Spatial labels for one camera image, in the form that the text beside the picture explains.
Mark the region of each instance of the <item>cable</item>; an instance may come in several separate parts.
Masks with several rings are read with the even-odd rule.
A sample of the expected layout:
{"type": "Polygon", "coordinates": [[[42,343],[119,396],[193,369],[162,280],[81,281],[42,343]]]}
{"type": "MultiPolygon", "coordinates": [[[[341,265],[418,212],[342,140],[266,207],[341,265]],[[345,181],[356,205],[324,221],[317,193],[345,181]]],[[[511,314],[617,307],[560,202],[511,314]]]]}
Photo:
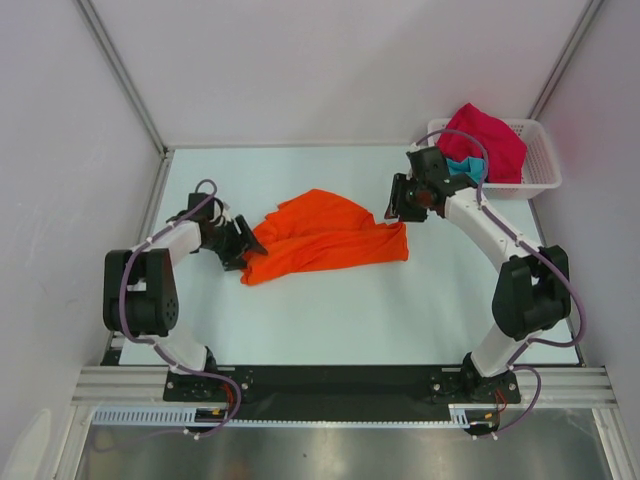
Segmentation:
{"type": "MultiPolygon", "coordinates": [[[[226,418],[224,418],[220,423],[218,423],[214,428],[212,428],[208,432],[195,434],[194,435],[194,439],[195,440],[197,440],[199,438],[207,438],[207,437],[210,437],[210,436],[214,435],[224,425],[226,425],[228,422],[230,422],[236,416],[236,414],[238,413],[238,409],[240,408],[240,400],[241,400],[241,397],[242,397],[242,393],[241,393],[240,387],[230,377],[225,377],[224,375],[218,375],[216,373],[200,372],[200,371],[197,371],[197,370],[193,370],[193,369],[191,369],[189,367],[186,367],[184,365],[180,365],[178,362],[173,360],[169,355],[167,355],[167,353],[164,350],[162,350],[162,348],[159,345],[157,345],[155,340],[153,340],[153,339],[150,339],[150,338],[136,338],[136,337],[134,337],[132,335],[132,333],[131,333],[131,330],[129,329],[129,324],[127,323],[127,313],[126,313],[125,298],[126,298],[126,294],[127,294],[127,285],[129,283],[129,276],[131,275],[131,270],[133,269],[133,265],[134,265],[136,259],[138,258],[138,256],[144,250],[149,248],[154,242],[158,241],[160,238],[162,238],[164,235],[166,235],[171,230],[176,228],[182,222],[184,222],[184,221],[188,220],[189,218],[191,218],[194,214],[196,214],[200,209],[202,209],[209,202],[218,200],[218,199],[215,198],[216,193],[218,193],[218,186],[216,185],[216,183],[213,180],[204,179],[204,180],[200,181],[198,183],[198,185],[196,185],[196,192],[198,192],[199,188],[204,184],[211,185],[213,187],[213,192],[210,193],[209,195],[207,195],[207,197],[204,200],[202,200],[200,203],[198,203],[198,205],[196,205],[194,208],[192,208],[188,212],[186,212],[183,215],[181,215],[180,217],[178,217],[177,220],[169,222],[166,227],[164,227],[163,229],[161,229],[159,232],[155,233],[151,237],[148,237],[144,242],[142,242],[142,244],[140,244],[133,251],[133,253],[131,254],[131,257],[129,257],[129,260],[127,261],[127,263],[125,265],[124,273],[122,274],[122,281],[120,282],[120,291],[119,291],[119,295],[118,295],[118,313],[120,315],[120,325],[121,325],[121,328],[122,328],[122,333],[124,334],[125,337],[127,337],[127,339],[130,342],[135,343],[135,344],[139,344],[139,345],[151,345],[151,346],[153,346],[153,350],[173,370],[175,370],[175,369],[182,370],[183,372],[188,373],[190,375],[196,375],[196,376],[199,376],[199,377],[212,378],[214,380],[219,380],[219,381],[222,381],[222,382],[225,382],[225,383],[229,384],[235,390],[235,394],[236,394],[236,396],[235,396],[235,405],[233,406],[233,409],[227,414],[226,418]]],[[[178,433],[178,432],[183,433],[184,430],[171,429],[171,430],[163,430],[161,432],[162,433],[154,432],[155,435],[148,435],[147,437],[149,437],[149,438],[150,437],[155,437],[155,436],[163,434],[163,433],[178,433]]]]}
{"type": "Polygon", "coordinates": [[[216,193],[218,193],[218,185],[216,185],[216,182],[214,182],[210,178],[205,178],[198,182],[198,184],[196,185],[196,193],[200,193],[200,187],[202,185],[211,185],[211,187],[213,188],[213,192],[211,192],[210,195],[215,195],[216,193]]]}
{"type": "Polygon", "coordinates": [[[224,393],[227,395],[227,408],[231,408],[231,406],[233,405],[233,393],[231,392],[231,389],[229,388],[229,384],[227,383],[223,383],[222,387],[220,387],[224,393]]]}
{"type": "Polygon", "coordinates": [[[142,435],[140,437],[137,438],[133,438],[131,440],[126,440],[124,442],[121,443],[116,443],[114,445],[111,445],[110,447],[98,447],[96,445],[96,436],[97,436],[97,432],[92,432],[91,436],[89,438],[89,446],[91,447],[91,450],[93,450],[96,453],[109,453],[109,452],[114,452],[116,450],[123,450],[126,448],[131,448],[139,443],[142,443],[146,440],[150,440],[152,438],[155,437],[159,437],[161,435],[167,435],[169,433],[181,433],[181,434],[185,434],[185,430],[186,429],[177,429],[177,428],[165,428],[163,430],[156,430],[155,432],[151,432],[147,435],[142,435]]]}
{"type": "MultiPolygon", "coordinates": [[[[578,309],[578,317],[579,317],[578,333],[576,334],[575,338],[573,338],[571,341],[554,342],[552,340],[545,340],[545,339],[539,339],[539,338],[527,339],[516,350],[516,352],[511,356],[511,358],[507,361],[507,368],[512,372],[518,372],[521,370],[528,370],[532,372],[536,376],[537,386],[536,386],[536,392],[533,395],[533,398],[531,399],[531,403],[529,403],[529,406],[525,409],[522,415],[520,415],[517,419],[515,419],[510,424],[498,430],[499,432],[505,432],[511,429],[512,427],[516,426],[517,424],[519,424],[522,420],[524,420],[524,418],[535,407],[536,403],[538,402],[538,398],[540,398],[540,392],[542,391],[542,377],[540,376],[540,373],[538,373],[538,371],[535,368],[527,365],[519,365],[517,367],[514,367],[513,366],[514,362],[520,357],[520,355],[524,353],[524,351],[527,348],[529,348],[529,346],[532,343],[540,343],[543,345],[549,345],[549,346],[558,347],[558,348],[570,348],[570,347],[576,346],[578,343],[580,343],[580,341],[584,338],[586,334],[587,316],[586,316],[584,304],[582,303],[582,299],[580,298],[580,295],[575,290],[573,285],[571,285],[571,282],[569,282],[569,279],[553,263],[551,263],[546,257],[544,257],[538,250],[533,248],[528,243],[522,240],[519,240],[518,234],[516,232],[511,230],[502,220],[500,220],[498,216],[495,215],[489,209],[489,207],[482,204],[482,187],[484,186],[484,183],[487,179],[487,175],[489,173],[489,153],[487,152],[487,149],[484,148],[484,145],[482,145],[476,138],[469,135],[468,133],[462,132],[460,130],[451,129],[451,128],[442,128],[440,130],[434,130],[433,132],[429,132],[420,140],[418,140],[416,142],[416,145],[419,146],[424,142],[426,142],[429,138],[433,137],[434,135],[440,135],[443,133],[449,133],[449,134],[460,135],[462,137],[465,137],[467,140],[471,141],[478,148],[480,148],[480,151],[482,152],[482,158],[484,159],[484,170],[482,172],[482,177],[478,182],[478,188],[476,189],[476,202],[478,204],[478,207],[495,225],[498,226],[498,228],[500,228],[500,230],[502,230],[509,238],[515,241],[516,245],[519,245],[527,253],[533,255],[538,261],[540,261],[543,265],[545,265],[560,280],[560,282],[564,285],[564,287],[569,292],[569,295],[571,295],[571,298],[573,298],[573,301],[576,304],[576,308],[578,309]]],[[[484,437],[486,438],[489,436],[492,436],[493,438],[497,438],[495,436],[495,432],[493,432],[491,435],[485,435],[484,437]]]]}
{"type": "Polygon", "coordinates": [[[502,390],[498,388],[496,390],[496,405],[498,405],[498,407],[500,401],[502,402],[502,408],[498,408],[498,413],[504,412],[507,409],[507,406],[509,406],[509,402],[507,402],[507,399],[502,393],[502,390]]]}

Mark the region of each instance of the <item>gray floor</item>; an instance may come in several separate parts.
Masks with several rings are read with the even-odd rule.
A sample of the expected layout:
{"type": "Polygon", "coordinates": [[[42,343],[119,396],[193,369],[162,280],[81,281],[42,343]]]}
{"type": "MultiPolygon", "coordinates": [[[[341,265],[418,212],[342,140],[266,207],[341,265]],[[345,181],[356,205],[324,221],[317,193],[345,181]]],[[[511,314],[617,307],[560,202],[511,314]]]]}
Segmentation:
{"type": "MultiPolygon", "coordinates": [[[[98,447],[148,428],[92,427],[98,447]]],[[[590,410],[536,411],[496,442],[462,431],[226,428],[194,442],[164,435],[99,454],[76,480],[609,479],[590,410]]]]}

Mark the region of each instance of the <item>white wall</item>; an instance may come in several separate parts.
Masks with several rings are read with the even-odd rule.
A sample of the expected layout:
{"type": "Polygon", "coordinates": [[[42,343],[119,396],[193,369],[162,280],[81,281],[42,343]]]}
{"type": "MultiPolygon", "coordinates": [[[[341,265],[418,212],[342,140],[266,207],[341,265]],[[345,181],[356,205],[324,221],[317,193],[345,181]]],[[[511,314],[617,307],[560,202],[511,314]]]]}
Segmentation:
{"type": "Polygon", "coordinates": [[[528,114],[586,0],[95,0],[169,145],[401,143],[528,114]]]}
{"type": "Polygon", "coordinates": [[[104,254],[135,240],[159,160],[70,0],[2,2],[0,64],[1,472],[102,353],[104,254]]]}
{"type": "Polygon", "coordinates": [[[589,314],[589,363],[606,365],[640,451],[640,2],[609,2],[543,116],[564,184],[536,201],[567,248],[589,314]]]}

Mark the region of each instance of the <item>white table surface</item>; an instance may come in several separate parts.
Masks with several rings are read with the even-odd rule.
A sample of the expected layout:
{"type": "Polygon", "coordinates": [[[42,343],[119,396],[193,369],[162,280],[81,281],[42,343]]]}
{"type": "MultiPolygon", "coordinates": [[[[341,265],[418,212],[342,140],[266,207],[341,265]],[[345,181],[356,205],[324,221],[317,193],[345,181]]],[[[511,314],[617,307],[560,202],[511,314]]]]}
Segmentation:
{"type": "MultiPolygon", "coordinates": [[[[382,221],[392,176],[405,172],[405,148],[289,147],[185,149],[175,152],[156,228],[186,208],[203,178],[253,228],[276,205],[312,188],[343,195],[382,221]]],[[[539,240],[528,202],[495,200],[494,208],[539,240]]],[[[446,220],[408,224],[409,261],[292,274],[255,287],[223,272],[213,252],[176,268],[179,322],[213,351],[219,364],[458,364],[493,324],[497,273],[446,220]]],[[[568,341],[565,321],[543,338],[568,341]]],[[[575,364],[574,349],[536,345],[522,363],[575,364]]],[[[128,341],[121,365],[162,364],[128,341]]]]}

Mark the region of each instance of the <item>teal cloth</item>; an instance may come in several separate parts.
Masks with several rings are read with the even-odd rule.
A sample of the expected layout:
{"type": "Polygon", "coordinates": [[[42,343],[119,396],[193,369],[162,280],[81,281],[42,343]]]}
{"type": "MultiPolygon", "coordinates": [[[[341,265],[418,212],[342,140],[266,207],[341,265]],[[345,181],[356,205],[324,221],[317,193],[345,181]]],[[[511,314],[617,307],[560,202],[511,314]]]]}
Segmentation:
{"type": "Polygon", "coordinates": [[[449,173],[451,175],[466,173],[476,183],[479,183],[480,180],[482,180],[484,165],[484,159],[477,157],[467,157],[461,162],[456,162],[455,160],[447,158],[447,166],[449,167],[449,173]]]}

